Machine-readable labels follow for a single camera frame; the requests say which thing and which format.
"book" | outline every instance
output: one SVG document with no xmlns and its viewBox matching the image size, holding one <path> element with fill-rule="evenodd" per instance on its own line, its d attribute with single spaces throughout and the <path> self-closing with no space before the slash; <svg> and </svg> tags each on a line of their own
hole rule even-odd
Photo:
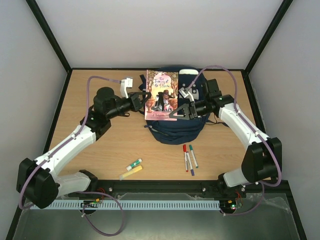
<svg viewBox="0 0 320 240">
<path fill-rule="evenodd" d="M 169 114 L 178 107 L 178 76 L 178 72 L 146 71 L 146 92 L 151 97 L 145 103 L 145 120 L 177 120 Z"/>
</svg>

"red marker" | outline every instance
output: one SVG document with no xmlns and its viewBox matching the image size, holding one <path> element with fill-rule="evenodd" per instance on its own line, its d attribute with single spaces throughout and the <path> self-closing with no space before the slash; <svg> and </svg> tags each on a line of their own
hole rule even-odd
<svg viewBox="0 0 320 240">
<path fill-rule="evenodd" d="M 183 144 L 185 171 L 188 172 L 187 146 Z"/>
</svg>

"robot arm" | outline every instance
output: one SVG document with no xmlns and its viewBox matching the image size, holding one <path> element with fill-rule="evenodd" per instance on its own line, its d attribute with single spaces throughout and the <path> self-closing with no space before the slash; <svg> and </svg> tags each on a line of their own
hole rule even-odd
<svg viewBox="0 0 320 240">
<path fill-rule="evenodd" d="M 100 88 L 93 99 L 93 106 L 88 110 L 87 118 L 84 117 L 68 137 L 35 160 L 26 158 L 20 163 L 16 186 L 19 193 L 29 175 L 44 161 L 24 191 L 24 197 L 39 208 L 46 208 L 59 196 L 96 189 L 97 177 L 86 170 L 65 176 L 59 176 L 59 173 L 77 154 L 106 133 L 111 127 L 110 119 L 126 116 L 129 111 L 137 112 L 151 97 L 149 92 L 127 94 L 126 88 L 132 87 L 132 78 L 123 81 L 121 81 L 123 98 L 116 96 L 109 87 Z M 141 101 L 139 95 L 146 97 Z"/>
<path fill-rule="evenodd" d="M 241 184 L 254 183 L 269 177 L 277 177 L 278 172 L 275 163 L 260 137 L 270 146 L 277 162 L 282 165 L 282 144 L 278 138 L 269 138 L 267 134 L 258 129 L 240 110 L 234 105 L 234 98 L 230 95 L 222 95 L 215 79 L 206 82 L 203 88 L 205 100 L 191 101 L 183 104 L 170 113 L 170 118 L 194 119 L 208 113 L 214 113 L 223 120 L 242 142 L 246 152 L 240 168 L 223 173 L 219 180 L 224 188 L 232 188 Z"/>
</svg>

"yellow marker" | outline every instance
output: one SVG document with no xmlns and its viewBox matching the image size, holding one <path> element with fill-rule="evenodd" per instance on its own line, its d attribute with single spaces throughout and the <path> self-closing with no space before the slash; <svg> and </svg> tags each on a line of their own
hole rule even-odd
<svg viewBox="0 0 320 240">
<path fill-rule="evenodd" d="M 130 171 L 125 172 L 124 174 L 120 175 L 120 180 L 125 179 L 126 177 L 130 176 L 131 174 L 135 174 L 136 172 L 139 172 L 142 170 L 142 166 L 136 166 L 135 168 L 132 168 Z"/>
</svg>

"marker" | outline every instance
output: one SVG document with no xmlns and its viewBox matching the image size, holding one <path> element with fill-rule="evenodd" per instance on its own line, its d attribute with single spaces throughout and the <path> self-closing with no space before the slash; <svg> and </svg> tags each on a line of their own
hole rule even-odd
<svg viewBox="0 0 320 240">
<path fill-rule="evenodd" d="M 120 180 L 123 180 L 126 177 L 130 176 L 131 174 L 135 174 L 135 173 L 139 172 L 140 170 L 142 170 L 142 166 L 141 165 L 139 165 L 139 166 L 131 169 L 130 171 L 127 171 L 124 174 L 120 175 Z"/>
<path fill-rule="evenodd" d="M 187 146 L 183 144 L 185 171 L 188 172 Z"/>
<path fill-rule="evenodd" d="M 190 151 L 191 151 L 191 155 L 192 155 L 192 158 L 193 158 L 193 161 L 194 161 L 195 168 L 197 169 L 199 166 L 198 166 L 197 159 L 196 159 L 196 156 L 195 156 L 195 153 L 194 153 L 194 150 L 193 150 L 191 144 L 189 145 L 189 148 L 190 148 Z"/>
<path fill-rule="evenodd" d="M 141 162 L 142 162 L 142 159 L 139 158 L 137 161 L 134 161 L 134 162 L 131 163 L 129 166 L 127 166 L 126 169 L 127 169 L 128 171 L 130 171 L 130 170 L 133 169 L 134 167 L 138 166 Z"/>
<path fill-rule="evenodd" d="M 188 152 L 188 151 L 186 152 L 186 158 L 188 159 L 189 164 L 190 164 L 190 172 L 191 172 L 191 175 L 194 176 L 194 175 L 195 175 L 195 172 L 194 172 L 194 169 L 192 168 L 192 163 L 191 163 L 191 159 L 190 159 L 190 155 L 189 155 L 189 152 Z"/>
</svg>

